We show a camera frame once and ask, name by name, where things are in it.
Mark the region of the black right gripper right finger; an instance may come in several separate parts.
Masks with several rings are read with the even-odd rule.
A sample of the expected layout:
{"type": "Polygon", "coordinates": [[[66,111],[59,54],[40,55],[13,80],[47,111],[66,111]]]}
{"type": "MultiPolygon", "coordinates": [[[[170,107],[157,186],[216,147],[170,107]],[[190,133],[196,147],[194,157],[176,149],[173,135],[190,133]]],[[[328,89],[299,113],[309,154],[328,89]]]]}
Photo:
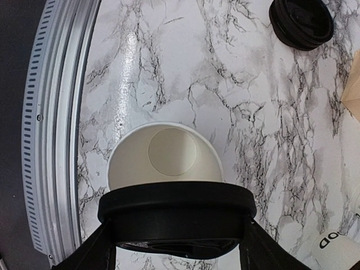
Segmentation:
{"type": "Polygon", "coordinates": [[[241,269],[308,269],[285,251],[255,220],[244,218],[239,244],[241,269]]]}

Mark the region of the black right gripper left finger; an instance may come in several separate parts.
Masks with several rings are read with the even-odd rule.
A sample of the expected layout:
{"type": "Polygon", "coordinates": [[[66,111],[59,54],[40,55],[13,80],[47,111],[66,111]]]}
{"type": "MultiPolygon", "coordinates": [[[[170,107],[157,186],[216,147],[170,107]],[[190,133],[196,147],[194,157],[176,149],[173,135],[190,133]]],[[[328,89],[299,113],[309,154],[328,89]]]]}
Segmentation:
{"type": "Polygon", "coordinates": [[[104,222],[81,246],[53,270],[114,270],[116,246],[112,240],[112,224],[104,222]]]}

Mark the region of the white paper coffee cup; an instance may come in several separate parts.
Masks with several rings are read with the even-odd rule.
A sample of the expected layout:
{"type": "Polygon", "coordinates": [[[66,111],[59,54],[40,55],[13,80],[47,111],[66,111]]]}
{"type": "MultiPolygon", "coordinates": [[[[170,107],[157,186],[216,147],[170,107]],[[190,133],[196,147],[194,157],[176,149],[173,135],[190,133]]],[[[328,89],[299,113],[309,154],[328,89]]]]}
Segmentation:
{"type": "Polygon", "coordinates": [[[312,256],[321,269],[359,269],[359,243],[334,230],[315,239],[312,256]]]}

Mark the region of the brown paper takeout bag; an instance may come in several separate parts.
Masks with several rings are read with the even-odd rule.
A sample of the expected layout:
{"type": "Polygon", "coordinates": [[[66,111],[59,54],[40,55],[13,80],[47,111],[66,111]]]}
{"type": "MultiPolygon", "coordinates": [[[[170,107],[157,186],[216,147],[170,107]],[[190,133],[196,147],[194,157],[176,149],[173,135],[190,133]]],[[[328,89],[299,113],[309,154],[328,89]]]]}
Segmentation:
{"type": "Polygon", "coordinates": [[[360,73],[359,73],[359,50],[355,51],[350,68],[348,80],[341,97],[341,103],[359,121],[359,98],[360,98],[360,73]]]}

